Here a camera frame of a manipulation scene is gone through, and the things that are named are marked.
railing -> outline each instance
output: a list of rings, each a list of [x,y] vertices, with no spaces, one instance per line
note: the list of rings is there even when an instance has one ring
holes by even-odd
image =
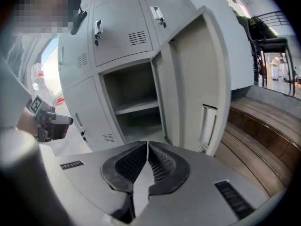
[[[256,17],[262,20],[267,26],[290,25],[289,21],[281,11],[265,13]]]

wall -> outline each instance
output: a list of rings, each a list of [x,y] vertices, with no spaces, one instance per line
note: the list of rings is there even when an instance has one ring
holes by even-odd
[[[245,7],[251,16],[281,11],[274,0],[250,0],[248,4],[245,4]],[[288,25],[272,26],[272,28],[279,35],[295,35],[293,28]]]
[[[226,0],[191,0],[196,8],[206,6],[216,17],[229,54],[231,89],[253,85],[251,48],[243,27]]]

chair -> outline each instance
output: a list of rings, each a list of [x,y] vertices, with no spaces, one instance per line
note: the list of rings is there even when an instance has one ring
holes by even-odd
[[[270,38],[270,39],[263,39],[263,40],[255,40],[252,38],[250,30],[249,30],[249,22],[248,19],[244,16],[237,16],[238,22],[243,26],[245,29],[245,32],[247,34],[247,37],[249,41],[251,42],[251,46],[253,44],[255,49],[255,54],[259,54],[262,51],[263,53],[285,53],[286,61],[287,54],[289,56],[290,65],[291,65],[291,71],[293,71],[293,60],[292,60],[292,54],[288,46],[288,42],[286,38],[283,37],[277,37],[277,38]],[[290,80],[290,90],[291,90],[291,82],[293,82],[293,95],[295,94],[295,83],[293,78],[291,79],[291,75],[289,73],[289,80]],[[267,68],[265,66],[265,81],[267,85]]]

air vent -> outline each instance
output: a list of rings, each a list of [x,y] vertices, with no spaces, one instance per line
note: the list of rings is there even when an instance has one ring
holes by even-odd
[[[107,143],[115,142],[115,139],[112,134],[105,134],[103,135],[103,138]]]
[[[84,165],[84,163],[82,161],[74,161],[74,162],[70,162],[70,163],[67,163],[67,164],[62,164],[60,166],[63,170],[66,170],[66,169],[75,168],[75,167],[78,167],[78,166],[81,166],[81,165]]]
[[[144,31],[130,33],[128,35],[128,38],[130,40],[131,46],[147,42]]]
[[[239,220],[254,212],[254,209],[228,181],[216,183],[215,186],[218,191],[220,191],[228,205],[232,208]]]
[[[87,54],[84,53],[77,58],[77,66],[80,69],[81,67],[85,66],[86,64],[87,64]]]

